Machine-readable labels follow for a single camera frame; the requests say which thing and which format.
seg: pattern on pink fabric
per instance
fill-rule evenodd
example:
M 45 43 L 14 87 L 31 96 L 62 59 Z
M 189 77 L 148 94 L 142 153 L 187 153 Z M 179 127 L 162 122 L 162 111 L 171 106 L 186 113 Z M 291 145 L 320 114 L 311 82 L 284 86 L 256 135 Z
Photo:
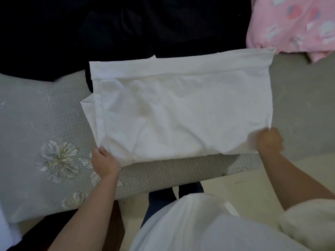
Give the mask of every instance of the pattern on pink fabric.
M 251 0 L 248 48 L 307 52 L 313 62 L 335 50 L 335 0 Z

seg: black fabric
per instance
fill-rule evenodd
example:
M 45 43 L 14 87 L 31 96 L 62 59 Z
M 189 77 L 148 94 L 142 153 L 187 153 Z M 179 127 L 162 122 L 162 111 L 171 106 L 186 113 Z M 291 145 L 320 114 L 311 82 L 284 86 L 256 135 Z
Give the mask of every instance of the black fabric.
M 54 81 L 88 61 L 245 48 L 250 0 L 0 0 L 0 72 Z

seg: white top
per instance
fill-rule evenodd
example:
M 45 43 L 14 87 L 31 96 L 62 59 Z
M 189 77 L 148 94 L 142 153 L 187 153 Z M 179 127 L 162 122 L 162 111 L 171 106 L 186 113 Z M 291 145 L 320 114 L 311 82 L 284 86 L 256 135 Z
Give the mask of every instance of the white top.
M 90 62 L 94 93 L 81 102 L 98 146 L 122 166 L 256 152 L 270 127 L 274 48 L 122 62 Z
M 280 218 L 284 233 L 229 215 L 220 198 L 190 194 L 164 207 L 144 224 L 131 251 L 335 250 L 335 200 L 312 200 Z

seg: gray bedsheet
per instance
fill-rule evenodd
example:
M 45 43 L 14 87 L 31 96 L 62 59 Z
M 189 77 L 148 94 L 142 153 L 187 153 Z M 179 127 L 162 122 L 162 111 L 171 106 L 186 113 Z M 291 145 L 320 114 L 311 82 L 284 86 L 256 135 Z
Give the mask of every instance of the gray bedsheet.
M 275 56 L 270 67 L 273 126 L 284 139 L 291 160 L 335 150 L 335 54 L 316 64 L 304 55 Z M 55 83 L 0 74 L 0 202 L 9 222 L 66 210 L 62 201 L 76 191 L 89 192 L 93 170 L 83 167 L 93 135 L 80 101 L 90 95 L 84 71 Z M 77 176 L 53 183 L 38 169 L 41 146 L 53 140 L 78 148 Z M 256 169 L 256 154 L 214 155 L 133 164 L 120 172 L 116 198 Z

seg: dark pants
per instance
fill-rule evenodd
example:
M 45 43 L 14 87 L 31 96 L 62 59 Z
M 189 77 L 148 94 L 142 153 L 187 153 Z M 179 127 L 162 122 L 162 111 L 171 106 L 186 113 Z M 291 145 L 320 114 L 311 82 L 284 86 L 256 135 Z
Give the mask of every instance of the dark pants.
M 204 189 L 200 182 L 189 183 L 179 186 L 179 199 L 184 195 L 193 193 L 203 193 Z M 149 207 L 144 216 L 141 227 L 147 222 L 147 220 L 154 215 L 157 211 L 164 208 L 166 205 L 176 201 L 177 198 L 174 196 L 172 188 L 166 188 L 157 190 L 149 193 Z

